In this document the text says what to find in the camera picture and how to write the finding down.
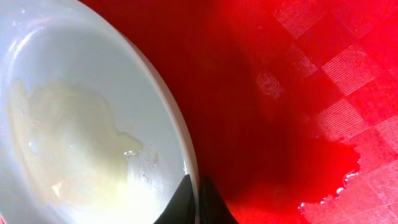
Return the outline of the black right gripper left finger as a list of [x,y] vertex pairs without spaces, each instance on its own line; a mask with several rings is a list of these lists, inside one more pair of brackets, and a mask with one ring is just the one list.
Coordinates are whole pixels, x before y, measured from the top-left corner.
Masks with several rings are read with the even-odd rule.
[[183,177],[170,202],[154,224],[194,224],[195,199],[190,175]]

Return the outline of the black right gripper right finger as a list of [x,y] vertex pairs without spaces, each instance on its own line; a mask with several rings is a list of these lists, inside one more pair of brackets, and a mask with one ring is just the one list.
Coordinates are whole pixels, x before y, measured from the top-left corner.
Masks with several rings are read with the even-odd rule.
[[208,177],[202,180],[199,202],[201,224],[238,224]]

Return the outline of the light green plate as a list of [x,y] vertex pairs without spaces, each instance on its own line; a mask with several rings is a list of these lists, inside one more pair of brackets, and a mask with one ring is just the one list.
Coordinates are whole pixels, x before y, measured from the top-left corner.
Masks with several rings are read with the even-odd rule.
[[80,1],[1,2],[1,220],[154,223],[198,169],[167,85]]

